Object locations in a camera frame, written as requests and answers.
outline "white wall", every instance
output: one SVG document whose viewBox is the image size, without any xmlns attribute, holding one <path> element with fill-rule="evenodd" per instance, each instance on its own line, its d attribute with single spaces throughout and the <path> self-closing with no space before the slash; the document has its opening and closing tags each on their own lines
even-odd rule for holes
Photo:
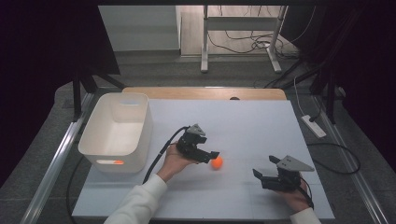
<svg viewBox="0 0 396 224">
<path fill-rule="evenodd" d="M 114 51 L 180 49 L 175 6 L 99 6 Z"/>
</svg>

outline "wire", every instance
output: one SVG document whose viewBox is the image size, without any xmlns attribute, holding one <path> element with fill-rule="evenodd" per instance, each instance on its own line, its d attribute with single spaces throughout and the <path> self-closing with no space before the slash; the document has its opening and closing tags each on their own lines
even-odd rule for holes
<svg viewBox="0 0 396 224">
<path fill-rule="evenodd" d="M 319 72 L 318 72 L 318 82 L 319 83 L 320 83 L 320 78 L 321 78 L 321 68 L 319 69 Z M 313 122 L 313 121 L 315 121 L 315 119 L 317 119 L 320 116 L 322 106 L 323 106 L 323 103 L 320 103 L 318 114 L 316 116 L 310 118 L 309 121 Z"/>
<path fill-rule="evenodd" d="M 338 145 L 338 144 L 335 144 L 335 143 L 311 143 L 311 144 L 307 144 L 307 146 L 308 146 L 308 147 L 312 147 L 312 146 L 335 146 L 335 147 L 340 147 L 340 148 L 342 148 L 343 150 L 347 151 L 347 152 L 355 159 L 355 162 L 358 164 L 358 167 L 357 167 L 354 171 L 352 171 L 352 172 L 341 172 L 341 171 L 336 171 L 336 170 L 334 170 L 333 168 L 331 168 L 331 167 L 329 167 L 329 166 L 323 164 L 322 162 L 317 161 L 317 160 L 315 160 L 315 159 L 312 158 L 312 161 L 313 161 L 313 162 L 315 162 L 315 163 L 321 165 L 322 167 L 326 168 L 327 170 L 329 170 L 329 171 L 331 171 L 331 172 L 334 172 L 334 173 L 339 174 L 339 175 L 353 175 L 353 174 L 356 174 L 356 173 L 361 169 L 361 161 L 359 160 L 358 156 L 355 155 L 355 154 L 354 154 L 349 148 L 347 148 L 347 147 L 344 147 L 344 146 L 341 146 L 341 145 Z"/>
<path fill-rule="evenodd" d="M 83 156 L 81 156 L 81 158 L 78 160 L 78 163 L 77 163 L 76 167 L 74 168 L 73 173 L 70 175 L 69 183 L 67 184 L 67 190 L 66 190 L 66 209 L 67 209 L 67 215 L 69 215 L 70 220 L 71 220 L 74 224 L 77 224 L 77 222 L 76 222 L 76 220 L 75 220 L 75 219 L 73 218 L 73 216 L 72 216 L 72 209 L 71 209 L 71 207 L 70 207 L 70 187 L 71 187 L 71 185 L 72 185 L 73 178 L 74 178 L 74 176 L 75 176 L 75 174 L 76 174 L 76 170 L 77 170 L 77 168 L 79 167 L 79 165 L 81 164 L 82 159 L 84 159 Z"/>
<path fill-rule="evenodd" d="M 301 186 L 298 186 L 298 185 L 294 184 L 294 182 L 291 181 L 287 176 L 284 176 L 283 178 L 284 178 L 286 181 L 288 181 L 289 184 L 291 184 L 292 186 L 294 186 L 298 191 L 300 191 L 300 192 L 303 194 L 303 196 L 306 198 L 306 201 L 307 201 L 307 203 L 308 203 L 308 206 L 310 206 L 310 207 L 312 207 L 312 209 L 314 209 L 315 206 L 314 206 L 314 202 L 312 202 L 312 192 L 311 192 L 311 188 L 310 188 L 309 185 L 306 183 L 306 181 L 305 181 L 302 177 L 300 177 L 300 179 L 302 179 L 302 180 L 305 182 L 306 186 L 309 188 L 309 193 L 311 194 L 311 196 L 309 196 L 309 195 L 306 193 L 306 191 L 305 191 L 303 188 L 301 188 Z"/>
<path fill-rule="evenodd" d="M 296 54 L 296 55 L 293 55 L 293 53 L 290 53 L 290 56 L 288 56 L 288 55 L 286 55 L 286 54 L 283 53 L 283 48 L 284 48 L 284 46 L 285 46 L 285 45 L 283 44 L 283 41 L 280 40 L 280 39 L 278 39 L 277 41 L 279 41 L 280 44 L 281 44 L 281 46 L 280 46 L 280 51 L 278 50 L 279 48 L 275 48 L 275 53 L 276 53 L 276 56 L 277 56 L 277 57 L 282 58 L 282 59 L 300 59 L 300 52 L 299 52 L 298 49 L 296 49 L 297 52 L 294 53 L 294 54 Z"/>
<path fill-rule="evenodd" d="M 297 87 L 296 87 L 296 78 L 297 78 L 297 76 L 294 77 L 294 89 L 295 89 L 295 91 L 296 91 L 297 104 L 298 104 L 298 107 L 300 108 L 301 113 L 303 114 L 303 116 L 305 116 L 305 113 L 304 113 L 304 111 L 301 109 L 301 106 L 300 106 L 300 99 L 298 98 L 298 92 L 297 92 Z"/>
<path fill-rule="evenodd" d="M 226 47 L 223 47 L 223 46 L 220 46 L 220 45 L 217 45 L 217 44 L 213 43 L 212 38 L 210 38 L 210 34 L 209 34 L 209 33 L 207 33 L 207 37 L 209 37 L 210 42 L 211 42 L 215 47 L 218 47 L 218 48 L 221 48 L 221 49 L 227 49 L 227 50 L 232 51 L 232 52 L 234 52 L 234 53 L 249 53 L 249 52 L 251 52 L 251 51 L 253 51 L 253 50 L 256 50 L 256 49 L 250 49 L 250 50 L 248 50 L 248 51 L 236 51 L 236 50 L 229 49 L 229 48 L 226 48 Z"/>
<path fill-rule="evenodd" d="M 302 60 L 302 59 L 305 57 L 305 55 L 307 55 L 307 54 L 309 54 L 309 53 L 320 52 L 321 49 L 322 49 L 323 47 L 326 46 L 326 43 L 328 43 L 328 42 L 330 42 L 330 41 L 332 40 L 332 37 L 333 37 L 333 36 L 338 32 L 338 30 L 346 23 L 346 21 L 347 21 L 347 16 L 345 16 L 343 19 L 340 20 L 340 24 L 339 24 L 334 30 L 332 30 L 332 32 L 326 37 L 326 39 L 325 39 L 322 43 L 320 43 L 320 44 L 319 44 L 318 46 L 316 46 L 314 49 L 311 49 L 311 50 L 309 50 L 308 52 L 306 52 L 303 56 L 300 56 L 300 57 L 299 57 L 299 61 Z M 310 72 L 319 70 L 321 67 L 323 67 L 324 64 L 325 64 L 325 62 L 322 62 L 322 63 L 318 64 L 316 67 L 312 68 Z M 277 78 L 277 79 L 275 79 L 275 80 L 269 82 L 267 85 L 264 86 L 264 88 L 265 88 L 265 89 L 268 88 L 271 84 L 272 84 L 272 87 L 274 87 L 275 84 L 276 84 L 278 81 L 282 80 L 282 79 L 283 79 L 284 77 L 286 77 L 286 75 L 288 75 L 288 74 L 289 74 L 289 73 L 285 72 L 285 74 L 282 75 L 282 77 L 279 77 L 279 78 Z"/>
<path fill-rule="evenodd" d="M 182 127 L 180 129 L 178 129 L 173 135 L 172 137 L 165 143 L 165 145 L 163 146 L 163 149 L 161 149 L 160 153 L 158 153 L 157 157 L 155 158 L 154 162 L 150 165 L 150 167 L 148 168 L 148 172 L 146 173 L 145 179 L 143 180 L 143 184 L 146 183 L 149 180 L 149 176 L 152 172 L 152 169 L 154 169 L 155 165 L 157 164 L 158 160 L 161 158 L 161 156 L 163 155 L 163 153 L 166 151 L 166 149 L 168 149 L 168 147 L 171 145 L 172 140 L 175 138 L 175 136 L 180 133 L 183 130 L 187 130 L 190 127 Z"/>
<path fill-rule="evenodd" d="M 266 6 L 266 7 L 267 7 L 268 14 L 272 17 L 269 7 L 268 6 Z"/>
<path fill-rule="evenodd" d="M 272 35 L 251 35 L 251 36 L 244 36 L 244 37 L 232 37 L 232 36 L 228 35 L 227 31 L 225 31 L 225 34 L 227 35 L 228 38 L 234 39 L 234 40 L 251 39 L 252 37 L 254 37 L 254 38 L 256 38 L 256 37 L 272 37 Z"/>
<path fill-rule="evenodd" d="M 262 6 L 259 8 L 259 13 L 257 13 L 257 16 L 260 16 L 260 12 L 262 11 Z"/>
<path fill-rule="evenodd" d="M 220 16 L 222 16 L 222 8 L 221 8 L 221 6 L 218 6 L 218 11 L 219 11 Z"/>
<path fill-rule="evenodd" d="M 268 88 L 269 85 L 272 85 L 272 87 L 275 86 L 275 84 L 277 84 L 279 81 L 281 81 L 282 79 L 284 79 L 285 77 L 287 77 L 292 71 L 294 71 L 300 64 L 303 63 L 303 59 L 299 59 L 296 63 L 294 63 L 287 71 L 285 71 L 283 73 L 283 75 L 275 80 L 272 80 L 270 83 L 268 83 L 264 88 Z"/>
<path fill-rule="evenodd" d="M 305 180 L 304 178 L 302 178 L 302 177 L 300 177 L 300 178 L 305 182 L 306 186 L 308 187 L 309 196 L 311 197 L 311 200 L 312 200 L 312 191 L 311 191 L 311 187 L 309 187 L 308 182 L 306 182 L 306 180 Z"/>
<path fill-rule="evenodd" d="M 341 20 L 340 20 L 340 24 L 338 24 L 337 27 L 335 27 L 331 33 L 329 33 L 326 38 L 319 44 L 317 45 L 314 49 L 308 50 L 307 52 L 303 52 L 304 55 L 308 55 L 308 54 L 317 54 L 319 55 L 321 53 L 321 50 L 328 46 L 329 42 L 332 41 L 332 38 L 335 34 L 337 34 L 337 32 L 343 27 L 343 25 L 345 25 L 345 23 L 347 22 L 347 18 L 348 16 L 345 15 Z"/>
<path fill-rule="evenodd" d="M 306 25 L 304 31 L 303 31 L 297 38 L 295 38 L 295 39 L 289 41 L 290 43 L 293 43 L 294 41 L 298 40 L 301 36 L 303 36 L 303 34 L 305 34 L 306 30 L 308 29 L 309 25 L 310 25 L 311 22 L 312 22 L 312 19 L 314 18 L 316 9 L 317 9 L 317 7 L 314 7 L 314 10 L 312 11 L 311 19 L 309 19 L 309 22 L 308 22 L 308 24 Z"/>
</svg>

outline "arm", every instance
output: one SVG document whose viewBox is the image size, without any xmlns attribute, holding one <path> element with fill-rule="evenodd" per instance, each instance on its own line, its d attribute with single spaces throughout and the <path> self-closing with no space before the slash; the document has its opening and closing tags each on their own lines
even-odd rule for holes
<svg viewBox="0 0 396 224">
<path fill-rule="evenodd" d="M 306 191 L 306 184 L 304 181 L 301 183 L 301 188 Z M 282 192 L 277 191 L 289 205 L 289 207 L 296 212 L 296 214 L 290 216 L 291 223 L 293 224 L 319 224 L 320 221 L 315 214 L 314 210 L 309 207 L 308 202 L 304 195 L 295 190 L 293 192 Z"/>
<path fill-rule="evenodd" d="M 192 163 L 196 161 L 183 158 L 176 146 L 171 145 L 166 150 L 160 171 L 152 175 L 144 185 L 135 186 L 105 223 L 149 223 L 158 208 L 158 201 L 167 190 L 166 182 Z"/>
</svg>

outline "bin handle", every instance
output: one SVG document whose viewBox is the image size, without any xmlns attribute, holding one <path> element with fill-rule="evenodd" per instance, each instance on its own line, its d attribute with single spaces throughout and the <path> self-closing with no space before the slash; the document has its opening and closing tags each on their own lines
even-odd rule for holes
<svg viewBox="0 0 396 224">
<path fill-rule="evenodd" d="M 109 160 L 97 160 L 96 161 L 97 163 L 99 163 L 99 164 L 103 164 L 103 165 L 123 165 L 124 164 L 124 161 L 119 161 L 119 160 L 117 160 L 117 161 L 109 161 Z"/>
</svg>

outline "white table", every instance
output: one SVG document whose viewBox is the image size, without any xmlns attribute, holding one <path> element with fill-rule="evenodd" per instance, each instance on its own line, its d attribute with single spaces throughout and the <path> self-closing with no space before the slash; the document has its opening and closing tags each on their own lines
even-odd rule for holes
<svg viewBox="0 0 396 224">
<path fill-rule="evenodd" d="M 169 182 L 154 218 L 176 220 L 287 219 L 292 211 L 276 193 L 262 189 L 252 168 L 276 175 L 268 156 L 286 155 L 315 167 L 289 101 L 149 100 L 154 128 L 145 168 L 131 175 L 91 168 L 73 216 L 107 217 L 147 169 L 172 134 L 198 123 L 207 141 L 198 147 L 219 151 L 220 170 L 202 163 L 187 167 Z M 153 173 L 161 166 L 159 161 Z M 317 172 L 303 173 L 319 218 L 334 218 Z"/>
</svg>

